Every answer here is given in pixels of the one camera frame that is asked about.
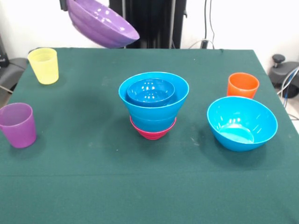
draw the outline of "cup rim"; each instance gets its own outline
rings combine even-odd
[[[267,109],[267,110],[272,114],[272,116],[274,117],[275,122],[276,122],[276,128],[275,128],[275,131],[274,131],[273,135],[271,135],[269,138],[267,138],[267,139],[265,139],[265,140],[263,140],[263,141],[253,142],[253,143],[244,143],[244,142],[240,142],[240,141],[235,141],[235,140],[231,140],[231,139],[229,139],[228,137],[224,136],[221,132],[219,132],[219,131],[212,125],[212,123],[211,123],[211,121],[210,121],[210,117],[209,117],[209,111],[210,111],[211,106],[212,106],[214,103],[216,103],[216,102],[219,101],[219,100],[225,99],[225,98],[242,98],[242,99],[245,99],[245,100],[254,101],[255,103],[258,103],[258,104],[260,104],[261,106],[263,106],[265,109]],[[274,115],[274,113],[272,112],[272,110],[270,110],[270,109],[269,109],[268,107],[266,107],[264,104],[262,104],[262,103],[260,103],[260,102],[258,102],[258,101],[256,101],[256,100],[254,100],[254,99],[247,98],[247,97],[228,96],[228,97],[221,97],[221,98],[219,98],[219,99],[216,99],[215,101],[213,101],[213,102],[209,105],[209,107],[208,107],[208,109],[207,109],[207,111],[206,111],[206,117],[207,117],[207,120],[208,120],[209,125],[211,126],[211,128],[212,128],[213,130],[215,130],[218,134],[220,134],[222,137],[224,137],[224,138],[226,138],[226,139],[229,139],[229,140],[231,140],[231,141],[233,141],[233,142],[237,142],[237,143],[244,144],[244,145],[257,145],[257,144],[265,143],[265,142],[269,141],[270,139],[272,139],[272,138],[276,135],[277,130],[278,130],[278,122],[277,122],[277,118],[276,118],[276,116]]]
[[[29,52],[29,54],[27,55],[27,59],[30,61],[30,60],[31,60],[30,57],[32,56],[32,54],[33,54],[34,52],[37,52],[37,51],[42,50],[42,49],[50,50],[50,51],[52,51],[53,53],[55,53],[55,54],[57,55],[57,51],[56,51],[55,49],[53,49],[53,48],[37,48],[37,49],[34,49],[34,50],[32,50],[31,52]],[[42,62],[34,60],[34,62],[35,62],[35,63],[46,63],[46,62],[48,62],[48,61],[50,61],[50,60],[53,60],[53,58],[51,58],[51,59],[49,59],[49,60],[47,60],[47,61],[42,61]]]
[[[246,75],[246,76],[249,76],[249,77],[253,78],[254,80],[257,81],[257,87],[255,87],[255,88],[253,88],[253,89],[249,89],[249,90],[247,90],[247,89],[242,89],[242,88],[240,88],[240,87],[235,86],[235,85],[232,84],[232,82],[230,81],[231,77],[232,77],[232,76],[235,76],[235,75]],[[260,81],[257,79],[257,77],[255,77],[254,75],[251,75],[251,74],[249,74],[249,73],[246,73],[246,72],[235,72],[235,73],[231,74],[231,75],[228,77],[228,82],[229,82],[233,87],[235,87],[235,88],[237,88],[237,89],[239,89],[239,90],[242,90],[242,91],[254,91],[254,90],[257,90],[258,87],[260,86]]]
[[[7,104],[7,105],[5,105],[4,107],[2,107],[2,108],[0,109],[0,112],[1,112],[2,109],[4,109],[5,107],[10,107],[10,106],[12,106],[12,105],[25,105],[25,106],[29,107],[29,109],[30,109],[30,115],[29,115],[24,121],[22,121],[21,123],[18,123],[18,124],[16,124],[16,125],[0,125],[0,127],[14,127],[14,126],[19,126],[19,125],[25,123],[27,120],[29,120],[29,118],[30,118],[30,117],[32,116],[32,114],[33,114],[33,109],[32,109],[32,107],[31,107],[29,104],[26,104],[26,103],[12,103],[12,104]]]

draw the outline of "yellow cup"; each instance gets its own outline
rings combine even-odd
[[[39,48],[28,54],[28,60],[37,80],[44,85],[55,83],[58,78],[57,52],[52,48]]]

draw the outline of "white wall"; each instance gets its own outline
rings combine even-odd
[[[99,1],[108,5],[108,0]],[[299,60],[298,0],[212,1],[216,48],[254,49],[265,70],[274,53]],[[182,48],[204,37],[204,0],[187,0],[187,12]],[[0,0],[0,33],[10,58],[42,46],[99,47],[71,25],[59,0]]]

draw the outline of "purple bowl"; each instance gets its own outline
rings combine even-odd
[[[74,27],[106,48],[122,48],[139,39],[137,31],[112,9],[95,0],[67,0]]]

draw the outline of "orange cup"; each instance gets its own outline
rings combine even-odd
[[[228,78],[228,96],[253,98],[260,82],[253,75],[237,72]]]

